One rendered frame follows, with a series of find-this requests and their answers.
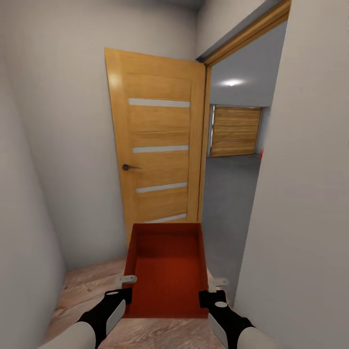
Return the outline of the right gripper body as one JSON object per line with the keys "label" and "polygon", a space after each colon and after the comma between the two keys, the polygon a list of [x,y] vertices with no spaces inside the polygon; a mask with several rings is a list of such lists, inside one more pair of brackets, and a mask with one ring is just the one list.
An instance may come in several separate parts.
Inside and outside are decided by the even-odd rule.
{"label": "right gripper body", "polygon": [[216,293],[209,293],[207,290],[199,291],[200,308],[209,308],[209,302],[212,298],[218,298],[223,300],[225,303],[228,303],[225,296],[225,291],[217,290]]}

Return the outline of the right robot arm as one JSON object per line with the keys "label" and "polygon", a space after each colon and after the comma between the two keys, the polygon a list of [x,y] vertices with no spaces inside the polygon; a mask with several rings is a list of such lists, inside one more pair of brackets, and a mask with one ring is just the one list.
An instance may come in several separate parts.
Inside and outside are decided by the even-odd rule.
{"label": "right robot arm", "polygon": [[200,308],[208,308],[212,332],[227,349],[293,349],[254,327],[249,319],[240,317],[227,302],[225,291],[216,287],[228,286],[227,279],[209,279],[208,291],[199,291]]}

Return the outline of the storage box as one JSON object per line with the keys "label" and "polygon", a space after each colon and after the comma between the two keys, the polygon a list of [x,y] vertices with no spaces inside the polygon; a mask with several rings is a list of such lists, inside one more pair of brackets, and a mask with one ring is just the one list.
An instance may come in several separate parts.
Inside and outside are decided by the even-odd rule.
{"label": "storage box", "polygon": [[209,289],[201,223],[133,224],[124,276],[137,276],[122,318],[208,318]]}

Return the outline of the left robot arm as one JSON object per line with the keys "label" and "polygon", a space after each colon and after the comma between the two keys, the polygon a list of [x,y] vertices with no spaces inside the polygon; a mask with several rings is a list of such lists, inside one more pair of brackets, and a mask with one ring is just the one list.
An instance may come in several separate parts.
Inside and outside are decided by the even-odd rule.
{"label": "left robot arm", "polygon": [[132,303],[132,288],[122,289],[122,285],[136,282],[134,275],[116,277],[114,291],[107,292],[99,304],[39,349],[97,349],[123,317],[126,304]]}

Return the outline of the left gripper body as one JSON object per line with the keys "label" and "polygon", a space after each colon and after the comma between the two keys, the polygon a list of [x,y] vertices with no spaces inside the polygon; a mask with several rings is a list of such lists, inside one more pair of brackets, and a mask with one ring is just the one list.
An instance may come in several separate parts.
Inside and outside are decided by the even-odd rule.
{"label": "left gripper body", "polygon": [[132,303],[132,288],[118,289],[117,291],[122,294],[123,298],[126,301],[126,304]]}

